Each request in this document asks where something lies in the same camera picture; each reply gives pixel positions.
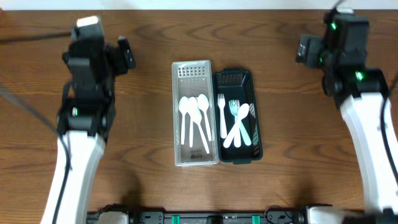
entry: black tray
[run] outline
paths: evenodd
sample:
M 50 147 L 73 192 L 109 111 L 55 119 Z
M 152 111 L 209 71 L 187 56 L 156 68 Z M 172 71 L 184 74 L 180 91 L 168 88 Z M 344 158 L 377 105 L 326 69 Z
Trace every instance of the black tray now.
M 234 116 L 229 110 L 229 100 L 239 100 L 240 105 L 247 103 L 250 106 L 248 116 L 242 120 L 244 127 L 248 131 L 252 144 L 247 146 L 243 143 L 236 148 L 233 143 L 229 148 L 224 148 L 224 139 L 220 138 L 220 109 L 217 105 L 218 94 L 222 93 L 225 97 L 225 123 L 229 132 L 235 123 Z M 222 72 L 213 74 L 213 96 L 216 108 L 216 127 L 218 141 L 218 155 L 223 162 L 233 162 L 234 164 L 249 164 L 262 158 L 262 144 L 260 135 L 260 125 L 257 115 L 256 97 L 251 73 L 247 70 L 238 68 L 226 68 Z

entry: white wall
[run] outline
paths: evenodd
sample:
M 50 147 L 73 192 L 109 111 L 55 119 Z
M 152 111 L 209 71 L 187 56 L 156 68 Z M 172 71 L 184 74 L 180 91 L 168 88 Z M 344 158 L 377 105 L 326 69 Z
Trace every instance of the white wall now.
M 0 0 L 4 10 L 330 9 L 336 0 Z M 398 0 L 347 0 L 353 9 L 398 9 Z

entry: green clip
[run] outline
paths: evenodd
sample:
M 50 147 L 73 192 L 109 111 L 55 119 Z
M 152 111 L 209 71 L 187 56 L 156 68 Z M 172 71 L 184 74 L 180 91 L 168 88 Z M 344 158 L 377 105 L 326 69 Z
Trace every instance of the green clip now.
M 172 215 L 172 224 L 180 224 L 180 216 Z
M 253 215 L 251 217 L 253 224 L 261 224 L 261 218 L 259 215 Z

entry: gray plastic basket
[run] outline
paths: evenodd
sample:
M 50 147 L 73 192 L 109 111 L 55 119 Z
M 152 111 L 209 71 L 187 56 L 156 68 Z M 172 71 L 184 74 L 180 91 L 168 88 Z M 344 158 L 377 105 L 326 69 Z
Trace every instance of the gray plastic basket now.
M 173 75 L 173 116 L 174 116 L 174 153 L 176 166 L 210 165 L 218 163 L 218 145 L 216 139 L 216 118 L 213 98 L 211 65 L 209 60 L 192 62 L 174 62 Z M 189 146 L 190 116 L 185 115 L 185 142 L 181 145 L 182 114 L 178 109 L 181 97 L 198 97 L 204 94 L 209 100 L 207 117 L 209 120 L 212 141 L 207 139 L 203 112 L 201 127 L 206 136 L 209 154 L 203 146 L 198 126 L 193 124 L 193 146 Z

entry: wooden table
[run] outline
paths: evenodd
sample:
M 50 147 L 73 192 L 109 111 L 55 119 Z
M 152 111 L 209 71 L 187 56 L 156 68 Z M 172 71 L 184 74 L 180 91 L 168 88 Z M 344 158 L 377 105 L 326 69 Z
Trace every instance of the wooden table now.
M 323 11 L 5 12 L 0 39 L 68 30 L 103 15 L 106 40 L 129 38 L 137 68 L 116 80 L 117 116 L 99 164 L 90 210 L 110 203 L 168 211 L 259 210 L 331 203 L 363 208 L 348 129 L 321 88 L 322 73 L 295 64 L 300 34 L 322 34 Z M 398 12 L 371 20 L 368 65 L 398 70 Z M 70 39 L 0 46 L 0 83 L 55 121 Z M 211 60 L 252 71 L 264 157 L 251 165 L 176 167 L 171 64 Z M 0 98 L 0 223 L 40 221 L 53 177 L 55 136 Z M 393 113 L 395 124 L 398 116 Z

